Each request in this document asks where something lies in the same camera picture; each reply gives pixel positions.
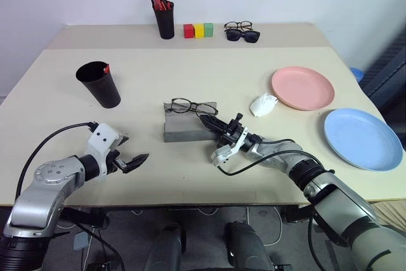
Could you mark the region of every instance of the black cup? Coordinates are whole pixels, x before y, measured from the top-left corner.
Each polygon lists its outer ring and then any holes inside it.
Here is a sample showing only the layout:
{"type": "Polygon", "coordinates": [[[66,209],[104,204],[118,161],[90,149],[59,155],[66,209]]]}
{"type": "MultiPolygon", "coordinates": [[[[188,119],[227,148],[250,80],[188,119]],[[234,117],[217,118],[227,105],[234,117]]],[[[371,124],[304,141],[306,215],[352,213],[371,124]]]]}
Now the black cup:
{"type": "Polygon", "coordinates": [[[89,89],[104,108],[113,108],[120,104],[120,94],[115,87],[107,63],[87,63],[76,71],[76,78],[89,89]]]}
{"type": "Polygon", "coordinates": [[[166,11],[154,10],[159,28],[159,35],[163,39],[171,39],[175,36],[173,25],[173,3],[166,11]]]}

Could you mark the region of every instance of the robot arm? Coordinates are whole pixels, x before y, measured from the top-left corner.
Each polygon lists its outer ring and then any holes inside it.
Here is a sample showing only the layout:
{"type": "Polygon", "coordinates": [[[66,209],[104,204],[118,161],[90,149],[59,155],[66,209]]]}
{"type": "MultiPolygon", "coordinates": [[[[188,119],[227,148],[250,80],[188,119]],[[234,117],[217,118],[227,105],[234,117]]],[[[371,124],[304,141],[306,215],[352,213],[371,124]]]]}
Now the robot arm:
{"type": "Polygon", "coordinates": [[[200,116],[206,127],[219,134],[219,149],[212,155],[215,166],[219,155],[226,163],[236,153],[228,147],[239,147],[254,161],[279,154],[261,165],[281,170],[303,191],[313,206],[316,222],[333,242],[351,248],[358,270],[406,270],[406,239],[378,224],[375,212],[365,200],[333,171],[326,171],[301,153],[302,148],[292,140],[271,142],[252,135],[239,123],[241,118],[238,114],[226,124],[213,116],[200,116]]]}
{"type": "Polygon", "coordinates": [[[128,138],[102,123],[88,141],[85,155],[46,162],[15,202],[0,237],[0,270],[39,270],[65,199],[84,182],[121,168],[124,173],[141,165],[148,155],[125,163],[116,148],[128,138]]]}

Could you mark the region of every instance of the white wall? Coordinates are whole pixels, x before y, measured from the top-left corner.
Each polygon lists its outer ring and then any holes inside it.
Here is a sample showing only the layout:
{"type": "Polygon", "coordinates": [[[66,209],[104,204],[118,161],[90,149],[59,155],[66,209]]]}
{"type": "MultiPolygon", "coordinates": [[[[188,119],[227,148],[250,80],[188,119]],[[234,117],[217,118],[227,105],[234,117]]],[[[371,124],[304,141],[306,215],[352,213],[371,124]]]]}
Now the white wall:
{"type": "MultiPolygon", "coordinates": [[[[344,61],[365,69],[406,19],[404,0],[172,0],[177,23],[315,22],[344,61]]],[[[154,23],[150,0],[0,0],[0,96],[64,24],[154,23]]]]}

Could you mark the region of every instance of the black eyeglasses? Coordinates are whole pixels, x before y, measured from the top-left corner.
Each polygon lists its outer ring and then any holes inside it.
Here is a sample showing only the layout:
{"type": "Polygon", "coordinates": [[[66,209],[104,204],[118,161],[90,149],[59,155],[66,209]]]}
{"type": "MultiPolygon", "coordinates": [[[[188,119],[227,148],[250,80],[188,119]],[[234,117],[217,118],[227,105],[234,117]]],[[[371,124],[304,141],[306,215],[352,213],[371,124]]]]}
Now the black eyeglasses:
{"type": "Polygon", "coordinates": [[[252,30],[252,22],[228,22],[224,25],[224,32],[226,32],[229,41],[238,41],[243,37],[247,43],[256,43],[261,35],[257,31],[252,30]]]}
{"type": "Polygon", "coordinates": [[[205,103],[191,102],[186,98],[173,98],[171,110],[177,114],[194,111],[198,117],[200,117],[202,114],[208,114],[210,116],[216,116],[218,114],[218,110],[213,106],[205,103]]]}

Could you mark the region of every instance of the yellow block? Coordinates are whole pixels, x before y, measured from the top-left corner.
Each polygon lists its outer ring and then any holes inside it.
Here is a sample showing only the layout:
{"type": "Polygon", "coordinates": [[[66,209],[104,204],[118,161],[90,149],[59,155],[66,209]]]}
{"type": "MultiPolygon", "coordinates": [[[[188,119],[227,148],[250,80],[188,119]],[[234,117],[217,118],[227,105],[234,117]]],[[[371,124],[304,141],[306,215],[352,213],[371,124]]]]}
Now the yellow block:
{"type": "Polygon", "coordinates": [[[195,23],[195,24],[193,24],[193,28],[195,28],[195,38],[204,37],[204,24],[203,23],[195,23]]]}

